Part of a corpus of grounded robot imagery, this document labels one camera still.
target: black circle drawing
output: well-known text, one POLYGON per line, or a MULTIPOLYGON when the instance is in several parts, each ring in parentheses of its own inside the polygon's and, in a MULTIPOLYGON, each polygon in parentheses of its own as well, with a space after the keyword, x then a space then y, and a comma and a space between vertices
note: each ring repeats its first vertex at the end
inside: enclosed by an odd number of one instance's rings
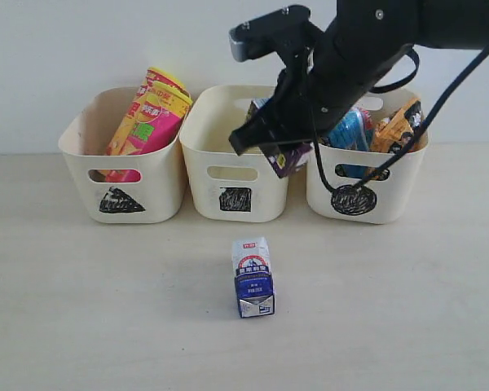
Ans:
POLYGON ((352 185, 341 186, 332 194, 332 206, 340 214, 361 216, 375 209, 377 194, 365 186, 360 189, 352 185))

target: blue and white carton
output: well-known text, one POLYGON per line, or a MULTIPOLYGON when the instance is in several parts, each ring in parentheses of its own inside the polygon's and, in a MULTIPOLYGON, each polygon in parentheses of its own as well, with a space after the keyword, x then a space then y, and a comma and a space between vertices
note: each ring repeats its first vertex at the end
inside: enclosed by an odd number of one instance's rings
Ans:
POLYGON ((265 238, 236 240, 232 245, 237 305, 241 318, 275 313, 275 289, 265 238))

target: basket handle hole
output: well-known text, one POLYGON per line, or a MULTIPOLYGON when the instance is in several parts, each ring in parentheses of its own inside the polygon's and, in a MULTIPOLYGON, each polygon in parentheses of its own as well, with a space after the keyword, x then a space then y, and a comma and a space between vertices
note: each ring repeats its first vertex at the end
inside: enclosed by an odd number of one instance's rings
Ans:
MULTIPOLYGON (((366 174, 371 173, 373 167, 365 167, 363 165, 336 165, 335 174, 342 178, 362 179, 366 174)), ((391 172, 387 169, 384 174, 373 179, 374 181, 384 182, 391 176, 391 172)))
POLYGON ((90 169, 89 179, 96 183, 137 183, 141 173, 137 169, 90 169))
POLYGON ((221 167, 212 165, 206 172, 212 179, 223 181, 253 182, 258 178, 258 172, 255 169, 247 167, 221 167))

